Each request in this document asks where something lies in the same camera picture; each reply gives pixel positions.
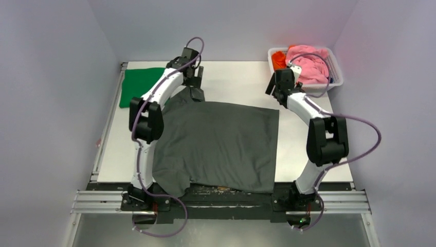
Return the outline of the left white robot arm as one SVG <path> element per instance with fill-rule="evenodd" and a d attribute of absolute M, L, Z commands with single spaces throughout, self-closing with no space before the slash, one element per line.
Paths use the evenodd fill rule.
<path fill-rule="evenodd" d="M 163 108 L 179 86 L 198 88 L 203 67 L 202 51 L 185 46 L 180 56 L 167 63 L 157 82 L 142 96 L 133 97 L 129 106 L 129 130 L 135 144 L 134 173 L 126 201 L 150 204 L 156 198 L 171 201 L 172 196 L 158 194 L 153 185 L 153 156 L 164 131 Z"/>

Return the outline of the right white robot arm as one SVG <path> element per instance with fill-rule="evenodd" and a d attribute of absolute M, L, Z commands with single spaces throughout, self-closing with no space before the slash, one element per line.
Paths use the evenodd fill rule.
<path fill-rule="evenodd" d="M 288 201 L 296 203 L 313 200 L 327 171 L 349 154 L 346 120 L 331 116 L 315 104 L 302 89 L 302 84 L 296 81 L 291 68 L 276 70 L 265 93 L 294 112 L 308 126 L 308 162 L 293 182 Z"/>

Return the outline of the dark grey t-shirt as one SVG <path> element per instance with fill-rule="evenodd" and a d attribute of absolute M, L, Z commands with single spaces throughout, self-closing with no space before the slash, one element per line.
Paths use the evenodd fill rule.
<path fill-rule="evenodd" d="M 183 196 L 191 184 L 273 191 L 279 111 L 194 102 L 187 87 L 167 101 L 163 120 L 153 178 L 167 193 Z"/>

